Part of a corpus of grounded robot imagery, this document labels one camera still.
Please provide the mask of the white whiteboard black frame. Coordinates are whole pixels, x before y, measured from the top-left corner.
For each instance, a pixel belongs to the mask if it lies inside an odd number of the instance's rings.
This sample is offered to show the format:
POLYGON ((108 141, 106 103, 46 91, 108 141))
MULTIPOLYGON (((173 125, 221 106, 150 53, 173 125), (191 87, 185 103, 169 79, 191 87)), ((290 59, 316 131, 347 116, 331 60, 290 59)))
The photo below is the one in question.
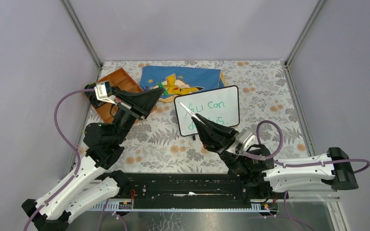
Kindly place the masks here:
POLYGON ((233 85, 175 98, 180 135, 186 137, 197 134, 196 126, 186 108, 217 124, 226 127, 237 126, 240 123, 238 93, 238 87, 233 85))

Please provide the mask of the green marker cap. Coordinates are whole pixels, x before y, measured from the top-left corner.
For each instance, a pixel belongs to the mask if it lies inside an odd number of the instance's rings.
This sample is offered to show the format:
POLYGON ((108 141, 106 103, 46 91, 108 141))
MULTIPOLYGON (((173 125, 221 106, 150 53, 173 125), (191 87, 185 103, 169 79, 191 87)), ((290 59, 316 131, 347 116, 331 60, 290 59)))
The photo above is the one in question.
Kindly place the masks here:
POLYGON ((165 86, 161 82, 158 83, 158 87, 161 88, 161 89, 163 89, 163 95, 164 96, 168 96, 169 95, 167 89, 165 88, 165 86))

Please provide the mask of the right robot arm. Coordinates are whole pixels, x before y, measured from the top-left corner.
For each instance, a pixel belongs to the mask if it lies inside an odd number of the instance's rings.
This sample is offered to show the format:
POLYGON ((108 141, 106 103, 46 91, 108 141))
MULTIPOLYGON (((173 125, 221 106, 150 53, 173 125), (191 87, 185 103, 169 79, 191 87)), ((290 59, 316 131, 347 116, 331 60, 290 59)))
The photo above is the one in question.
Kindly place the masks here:
POLYGON ((260 141, 252 143, 256 136, 249 130, 239 132, 200 114, 191 118, 203 147, 218 154, 231 174, 256 187, 263 198, 302 186, 329 185, 336 191, 359 188, 352 160, 339 147, 330 147, 326 153, 311 157, 277 159, 281 142, 271 153, 260 141))

